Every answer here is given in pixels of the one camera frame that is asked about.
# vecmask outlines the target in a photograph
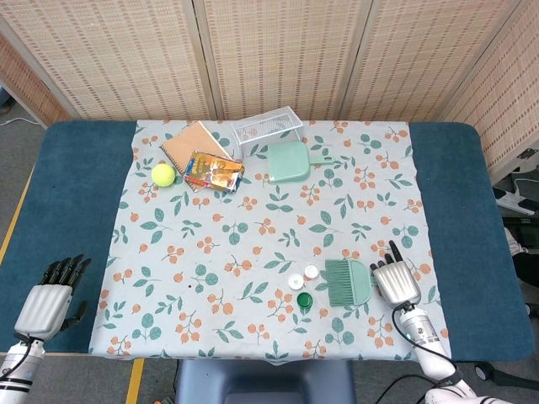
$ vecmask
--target dustpan handle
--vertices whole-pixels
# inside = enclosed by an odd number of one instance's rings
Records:
[[[335,159],[332,156],[321,156],[316,155],[313,156],[312,154],[309,155],[309,164],[319,164],[319,165],[327,165],[327,164],[333,164]]]

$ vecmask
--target green brush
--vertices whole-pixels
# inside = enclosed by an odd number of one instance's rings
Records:
[[[359,261],[326,260],[326,278],[331,306],[358,306],[371,298],[371,275]]]

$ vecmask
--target yellow floor line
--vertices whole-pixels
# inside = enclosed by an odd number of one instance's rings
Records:
[[[28,191],[28,186],[30,184],[30,179],[32,178],[32,173],[34,172],[34,169],[32,168],[32,171],[30,172],[30,175],[28,176],[28,180],[26,181],[26,185],[24,186],[23,194],[20,195],[19,203],[17,204],[17,208],[15,209],[15,213],[13,214],[13,218],[11,219],[11,223],[9,223],[8,232],[6,233],[6,236],[3,239],[2,246],[0,247],[0,263],[3,261],[3,256],[6,254],[6,250],[8,249],[9,240],[11,240],[11,236],[13,235],[13,229],[15,228],[15,225],[17,224],[17,219],[19,218],[20,208],[23,206],[24,198],[26,197],[26,191]]]
[[[125,404],[136,404],[138,391],[141,386],[142,369],[144,368],[144,359],[135,359],[131,368],[131,379],[129,381],[129,389],[127,390],[127,398]]]

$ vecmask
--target spiral notebook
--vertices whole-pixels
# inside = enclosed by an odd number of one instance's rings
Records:
[[[172,139],[164,141],[161,149],[182,176],[185,174],[191,154],[195,150],[230,158],[227,151],[222,148],[199,120],[179,132]],[[188,185],[195,192],[204,188],[204,186],[195,183],[188,183]]]

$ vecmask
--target green bottle cap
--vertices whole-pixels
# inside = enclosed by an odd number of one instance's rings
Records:
[[[303,309],[310,309],[312,306],[312,296],[306,292],[301,292],[296,300],[297,304]]]

